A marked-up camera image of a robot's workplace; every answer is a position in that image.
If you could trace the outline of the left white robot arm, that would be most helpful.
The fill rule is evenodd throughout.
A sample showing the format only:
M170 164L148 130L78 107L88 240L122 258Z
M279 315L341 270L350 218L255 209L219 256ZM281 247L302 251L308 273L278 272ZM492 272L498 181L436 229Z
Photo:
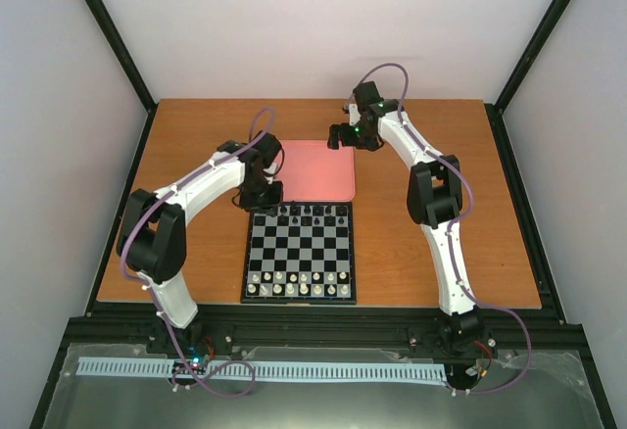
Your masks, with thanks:
M118 236L121 273L137 281L154 300L157 316L171 325L169 340L181 352L197 351L204 329L194 322L198 306L182 268L187 226L204 208L235 189L235 205L247 213L273 213L283 201L276 180L284 151L272 134L260 132L248 144L229 140L198 168L173 184L129 196Z

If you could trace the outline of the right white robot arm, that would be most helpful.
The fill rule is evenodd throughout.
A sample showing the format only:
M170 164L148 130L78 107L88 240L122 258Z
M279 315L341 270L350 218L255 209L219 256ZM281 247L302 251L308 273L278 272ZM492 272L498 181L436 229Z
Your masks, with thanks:
M407 209L431 253L439 290L438 343L460 357L483 332L460 241L462 181L458 159L433 148L414 127L403 104L383 98L372 81L359 83L344 112L347 122L329 127L327 147L370 152L389 144L407 166Z

